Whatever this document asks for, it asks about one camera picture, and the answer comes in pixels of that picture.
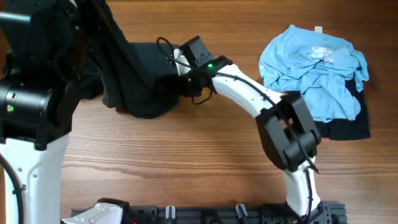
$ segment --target blue cloth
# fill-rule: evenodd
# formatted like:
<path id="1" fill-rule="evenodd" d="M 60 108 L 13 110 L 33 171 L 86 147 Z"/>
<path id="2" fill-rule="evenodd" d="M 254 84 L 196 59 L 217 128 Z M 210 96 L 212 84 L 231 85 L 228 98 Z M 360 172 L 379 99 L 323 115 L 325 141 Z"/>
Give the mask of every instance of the blue cloth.
<path id="1" fill-rule="evenodd" d="M 345 80 L 354 78 L 359 92 L 369 80 L 365 58 L 351 43 L 293 25 L 269 43 L 259 69 L 266 88 L 300 91 L 314 120 L 325 123 L 355 120 L 361 106 Z"/>

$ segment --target wooden surface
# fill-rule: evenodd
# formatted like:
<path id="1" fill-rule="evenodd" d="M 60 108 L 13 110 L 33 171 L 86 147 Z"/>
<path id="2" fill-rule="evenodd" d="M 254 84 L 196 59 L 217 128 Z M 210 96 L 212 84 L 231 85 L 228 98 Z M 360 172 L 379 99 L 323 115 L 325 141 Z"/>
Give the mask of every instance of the wooden surface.
<path id="1" fill-rule="evenodd" d="M 398 222 L 397 1 L 110 2 L 131 42 L 164 36 L 182 44 L 201 35 L 257 79 L 266 45 L 290 24 L 342 37 L 369 65 L 365 84 L 372 138 L 319 146 L 316 177 L 323 200 L 346 204 L 349 223 Z M 131 205 L 214 206 L 283 203 L 280 171 L 262 150 L 254 120 L 222 96 L 182 99 L 152 120 L 119 114 L 101 98 L 74 114 L 62 172 L 61 216 L 101 197 Z"/>

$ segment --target crumpled blue shirt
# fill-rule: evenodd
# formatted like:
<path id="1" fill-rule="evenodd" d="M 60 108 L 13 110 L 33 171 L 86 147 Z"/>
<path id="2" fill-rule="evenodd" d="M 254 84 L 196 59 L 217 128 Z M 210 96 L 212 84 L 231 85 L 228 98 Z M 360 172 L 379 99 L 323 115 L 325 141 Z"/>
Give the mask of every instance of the crumpled blue shirt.
<path id="1" fill-rule="evenodd" d="M 355 120 L 358 100 L 345 88 L 355 79 L 356 90 L 369 80 L 363 54 L 344 39 L 299 29 L 293 25 L 272 40 L 259 61 L 264 86 L 275 91 L 300 91 L 315 121 Z"/>

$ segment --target robotic arm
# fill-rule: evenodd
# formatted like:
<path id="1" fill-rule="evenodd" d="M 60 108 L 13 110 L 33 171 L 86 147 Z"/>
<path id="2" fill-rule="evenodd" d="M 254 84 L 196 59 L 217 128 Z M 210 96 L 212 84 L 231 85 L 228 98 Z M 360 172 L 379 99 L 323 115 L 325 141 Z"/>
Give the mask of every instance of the robotic arm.
<path id="1" fill-rule="evenodd" d="M 126 107 L 140 118 L 154 118 L 171 109 L 180 95 L 197 96 L 203 88 L 232 99 L 256 119 L 265 153 L 283 172 L 288 214 L 295 222 L 330 223 L 330 217 L 322 220 L 329 213 L 316 193 L 313 171 L 307 169 L 315 162 L 320 135 L 299 95 L 264 88 L 226 57 L 214 59 L 199 37 L 165 53 L 179 62 L 178 72 L 148 72 L 102 0 L 76 0 L 75 5 L 69 0 L 6 1 L 0 26 L 12 49 L 0 81 L 7 224 L 59 222 L 62 160 L 72 114 L 92 83 L 85 75 L 91 71 L 88 65 L 101 75 L 103 103 Z M 283 128 L 281 119 L 293 123 Z M 175 207 L 163 211 L 160 223 L 178 222 Z M 241 204 L 236 215 L 243 223 L 251 216 Z M 128 203 L 105 198 L 62 221 L 131 223 L 132 218 Z"/>

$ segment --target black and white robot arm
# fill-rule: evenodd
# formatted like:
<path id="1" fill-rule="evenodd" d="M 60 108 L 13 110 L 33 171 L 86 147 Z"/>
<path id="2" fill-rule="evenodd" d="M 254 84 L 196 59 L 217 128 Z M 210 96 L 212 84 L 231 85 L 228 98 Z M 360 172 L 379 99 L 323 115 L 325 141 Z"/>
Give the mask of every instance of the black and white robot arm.
<path id="1" fill-rule="evenodd" d="M 112 92 L 120 88 L 115 78 L 120 73 L 149 76 L 137 55 L 126 50 L 128 42 L 104 1 L 78 0 L 77 8 L 64 0 L 12 2 L 6 1 L 7 11 L 0 12 L 0 25 L 12 48 L 0 81 L 0 160 L 8 174 L 6 224 L 59 223 L 62 160 L 81 98 L 77 82 L 85 58 L 94 54 L 101 65 L 108 95 L 104 103 L 110 107 L 123 95 Z M 313 170 L 308 169 L 315 162 L 320 136 L 305 102 L 264 88 L 225 57 L 196 57 L 192 41 L 203 45 L 195 38 L 181 47 L 184 55 L 175 51 L 174 60 L 194 68 L 176 64 L 180 95 L 191 97 L 210 88 L 256 119 L 265 153 L 283 172 L 287 204 L 304 220 L 320 203 Z M 283 118 L 293 121 L 288 129 L 279 123 Z M 63 222 L 123 223 L 126 210 L 128 203 L 104 199 Z"/>

